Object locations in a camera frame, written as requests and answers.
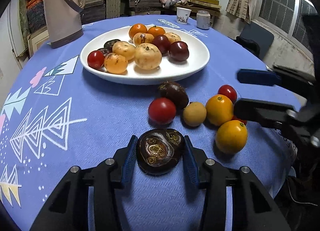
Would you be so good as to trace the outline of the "yellow tomato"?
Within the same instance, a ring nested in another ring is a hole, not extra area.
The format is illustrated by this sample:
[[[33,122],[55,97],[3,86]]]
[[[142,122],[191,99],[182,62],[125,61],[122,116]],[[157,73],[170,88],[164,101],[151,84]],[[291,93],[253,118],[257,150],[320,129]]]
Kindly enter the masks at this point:
[[[245,147],[247,138],[246,125],[239,120],[231,120],[217,130],[215,144],[222,153],[233,155]]]
[[[233,103],[225,95],[217,94],[206,103],[207,120],[219,127],[233,117]]]

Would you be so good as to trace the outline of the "red cherry tomato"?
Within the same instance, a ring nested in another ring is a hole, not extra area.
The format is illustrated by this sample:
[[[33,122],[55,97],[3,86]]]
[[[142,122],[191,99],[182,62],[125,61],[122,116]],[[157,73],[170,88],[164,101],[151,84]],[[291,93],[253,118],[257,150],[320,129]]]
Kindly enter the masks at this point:
[[[160,97],[150,103],[148,115],[156,124],[170,124],[176,116],[176,106],[171,100]]]
[[[235,91],[235,89],[228,84],[222,85],[218,92],[219,95],[224,95],[226,97],[228,97],[232,103],[235,103],[237,101],[238,95],[237,92]]]
[[[104,54],[100,50],[89,53],[87,57],[88,66],[93,69],[100,69],[104,64]]]
[[[240,122],[242,122],[244,125],[247,124],[247,121],[246,121],[246,120],[239,119],[239,118],[237,118],[236,116],[233,116],[232,120],[240,121]]]

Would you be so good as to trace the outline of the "dark red plum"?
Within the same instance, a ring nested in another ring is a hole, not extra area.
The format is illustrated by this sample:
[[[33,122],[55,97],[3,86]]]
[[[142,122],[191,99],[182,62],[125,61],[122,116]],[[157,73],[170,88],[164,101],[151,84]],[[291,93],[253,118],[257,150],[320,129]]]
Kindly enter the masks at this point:
[[[184,62],[189,58],[188,45],[183,41],[176,41],[170,45],[169,55],[178,62]]]
[[[162,54],[166,54],[170,48],[171,42],[165,35],[158,35],[152,40],[152,44],[155,45]]]

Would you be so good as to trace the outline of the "dark purple mangosteen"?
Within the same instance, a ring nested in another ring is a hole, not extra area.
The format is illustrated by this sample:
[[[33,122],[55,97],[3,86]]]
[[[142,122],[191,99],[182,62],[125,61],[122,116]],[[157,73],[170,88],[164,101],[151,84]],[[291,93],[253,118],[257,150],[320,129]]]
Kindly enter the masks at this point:
[[[112,53],[112,50],[109,50],[108,48],[99,48],[98,51],[102,52],[105,57],[106,57],[109,53]]]

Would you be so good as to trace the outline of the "small silver can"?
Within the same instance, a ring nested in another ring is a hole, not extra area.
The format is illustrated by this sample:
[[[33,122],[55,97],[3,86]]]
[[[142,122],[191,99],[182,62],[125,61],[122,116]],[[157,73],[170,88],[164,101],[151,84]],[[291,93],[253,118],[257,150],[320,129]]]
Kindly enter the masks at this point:
[[[208,30],[210,28],[210,13],[206,10],[199,10],[196,14],[197,28]]]

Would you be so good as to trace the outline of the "white paper cup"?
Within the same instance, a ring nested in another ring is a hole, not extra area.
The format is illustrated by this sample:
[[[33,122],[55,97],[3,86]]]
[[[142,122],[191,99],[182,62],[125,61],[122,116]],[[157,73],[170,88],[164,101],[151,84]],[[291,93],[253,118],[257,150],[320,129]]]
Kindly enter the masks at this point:
[[[191,14],[191,10],[187,8],[177,7],[176,11],[177,11],[177,14],[176,14],[177,23],[187,24],[189,16]]]

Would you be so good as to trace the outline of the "small orange tangerine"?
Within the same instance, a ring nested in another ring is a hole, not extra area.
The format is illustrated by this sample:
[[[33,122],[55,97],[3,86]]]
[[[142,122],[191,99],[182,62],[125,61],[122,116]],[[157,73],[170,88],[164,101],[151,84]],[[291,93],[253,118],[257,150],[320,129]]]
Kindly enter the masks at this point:
[[[159,26],[152,26],[148,29],[148,34],[153,35],[153,37],[164,35],[165,33],[165,30]]]

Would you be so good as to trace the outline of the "large orange tangerine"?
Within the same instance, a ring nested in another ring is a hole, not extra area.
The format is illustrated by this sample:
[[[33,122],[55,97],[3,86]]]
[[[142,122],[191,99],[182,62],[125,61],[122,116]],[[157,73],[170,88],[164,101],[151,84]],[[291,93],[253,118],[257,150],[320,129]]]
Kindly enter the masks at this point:
[[[129,37],[130,39],[133,39],[137,33],[147,33],[147,32],[148,32],[148,29],[144,24],[137,23],[137,24],[134,24],[129,29]]]

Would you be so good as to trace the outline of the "speckled yellow fruit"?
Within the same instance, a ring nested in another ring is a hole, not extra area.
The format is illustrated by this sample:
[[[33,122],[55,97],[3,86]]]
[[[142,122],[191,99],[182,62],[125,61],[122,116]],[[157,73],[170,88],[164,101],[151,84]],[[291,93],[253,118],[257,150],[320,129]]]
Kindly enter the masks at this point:
[[[133,37],[133,43],[137,47],[143,43],[152,43],[154,36],[150,33],[136,33]]]
[[[124,41],[118,41],[112,47],[113,53],[124,56],[127,61],[135,58],[135,50],[135,46]]]

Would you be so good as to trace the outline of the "large yellow passion fruit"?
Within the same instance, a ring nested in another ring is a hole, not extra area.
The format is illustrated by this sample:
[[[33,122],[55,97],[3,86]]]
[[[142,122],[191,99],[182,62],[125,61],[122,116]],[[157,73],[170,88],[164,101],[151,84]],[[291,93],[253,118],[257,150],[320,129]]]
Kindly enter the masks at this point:
[[[127,70],[128,61],[123,55],[109,53],[104,59],[104,67],[111,74],[122,74]]]

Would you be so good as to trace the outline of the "small tan longan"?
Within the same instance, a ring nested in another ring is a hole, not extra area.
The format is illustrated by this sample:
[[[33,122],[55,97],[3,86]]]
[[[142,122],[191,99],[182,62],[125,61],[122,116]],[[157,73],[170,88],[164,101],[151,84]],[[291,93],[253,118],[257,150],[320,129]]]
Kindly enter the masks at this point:
[[[182,117],[185,124],[190,127],[197,127],[205,121],[207,117],[207,110],[202,103],[191,102],[183,110]]]

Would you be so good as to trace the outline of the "dark blue chair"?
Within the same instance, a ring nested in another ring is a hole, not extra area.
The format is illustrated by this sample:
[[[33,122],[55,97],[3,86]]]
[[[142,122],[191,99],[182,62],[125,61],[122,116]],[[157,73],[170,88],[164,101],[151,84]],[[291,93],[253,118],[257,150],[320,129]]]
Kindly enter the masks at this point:
[[[245,25],[241,34],[234,41],[260,60],[263,60],[273,40],[274,35],[271,32],[259,24],[251,22]]]

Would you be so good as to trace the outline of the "yellow pear apple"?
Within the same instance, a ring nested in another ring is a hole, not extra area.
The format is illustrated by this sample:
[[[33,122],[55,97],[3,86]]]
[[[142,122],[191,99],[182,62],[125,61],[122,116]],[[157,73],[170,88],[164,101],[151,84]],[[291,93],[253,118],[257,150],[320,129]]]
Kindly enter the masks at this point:
[[[157,68],[162,61],[162,53],[151,43],[143,43],[136,47],[135,63],[143,70],[153,70]]]

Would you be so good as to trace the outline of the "cut dark mangosteen half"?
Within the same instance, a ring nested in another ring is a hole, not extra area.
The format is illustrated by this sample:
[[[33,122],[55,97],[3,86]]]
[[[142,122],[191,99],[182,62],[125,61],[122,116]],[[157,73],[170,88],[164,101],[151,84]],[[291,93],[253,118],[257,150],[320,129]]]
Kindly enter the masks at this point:
[[[136,144],[137,163],[144,173],[161,176],[179,163],[184,149],[185,139],[177,130],[149,130],[140,136]]]

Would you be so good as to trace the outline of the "tan potato-like fruit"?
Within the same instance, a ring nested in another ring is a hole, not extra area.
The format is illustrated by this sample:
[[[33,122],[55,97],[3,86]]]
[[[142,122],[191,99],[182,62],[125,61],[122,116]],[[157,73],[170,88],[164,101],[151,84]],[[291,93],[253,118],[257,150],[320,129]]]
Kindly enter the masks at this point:
[[[181,41],[181,38],[176,33],[165,33],[164,36],[166,36],[169,40],[169,42],[172,44],[174,42]]]

